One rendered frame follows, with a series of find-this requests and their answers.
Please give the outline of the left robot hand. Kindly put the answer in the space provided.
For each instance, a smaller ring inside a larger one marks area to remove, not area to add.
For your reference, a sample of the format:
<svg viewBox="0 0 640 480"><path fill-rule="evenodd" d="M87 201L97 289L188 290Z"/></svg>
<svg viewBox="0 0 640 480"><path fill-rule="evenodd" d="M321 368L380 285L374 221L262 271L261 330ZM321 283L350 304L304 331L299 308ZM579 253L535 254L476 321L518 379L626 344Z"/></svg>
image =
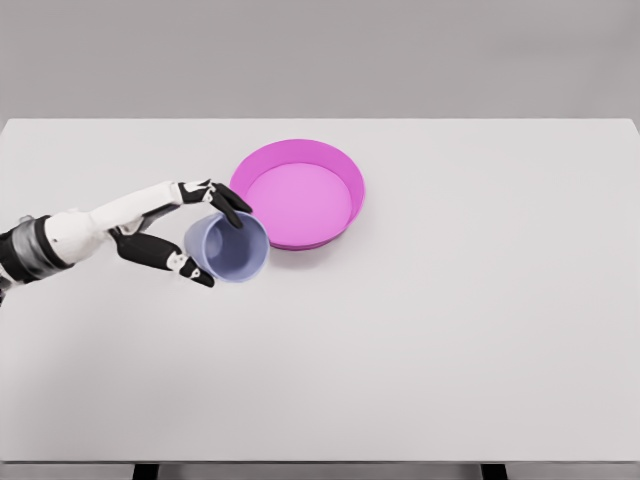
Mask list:
<svg viewBox="0 0 640 480"><path fill-rule="evenodd" d="M99 231L116 244L120 258L145 267L176 273L207 288L214 278L203 271L181 247L145 230L159 218L184 205L207 203L221 212L231 225L243 227L241 212L251 214L252 207L236 192L210 179L167 181L127 194L89 212Z"/></svg>

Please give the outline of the lavender plastic cup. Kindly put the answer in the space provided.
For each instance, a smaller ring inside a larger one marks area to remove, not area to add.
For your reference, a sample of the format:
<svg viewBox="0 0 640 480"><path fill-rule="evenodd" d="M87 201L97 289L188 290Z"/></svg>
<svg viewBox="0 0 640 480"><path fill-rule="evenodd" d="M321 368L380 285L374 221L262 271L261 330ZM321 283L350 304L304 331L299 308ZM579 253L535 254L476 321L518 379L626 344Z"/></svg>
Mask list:
<svg viewBox="0 0 640 480"><path fill-rule="evenodd" d="M185 232L184 247L197 266L215 279L229 283L251 280L267 262L270 242L262 223L238 212L241 228L216 213L193 223Z"/></svg>

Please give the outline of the pink round plate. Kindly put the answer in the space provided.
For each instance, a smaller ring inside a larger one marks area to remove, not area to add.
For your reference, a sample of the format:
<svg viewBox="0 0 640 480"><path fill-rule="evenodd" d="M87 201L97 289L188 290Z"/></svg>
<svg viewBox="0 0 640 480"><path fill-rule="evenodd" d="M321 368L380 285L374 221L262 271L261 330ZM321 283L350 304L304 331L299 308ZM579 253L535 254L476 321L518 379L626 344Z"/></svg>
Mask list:
<svg viewBox="0 0 640 480"><path fill-rule="evenodd" d="M341 236L360 214L366 184L339 148L312 139L266 144L242 160L231 189L253 208L271 245L309 250Z"/></svg>

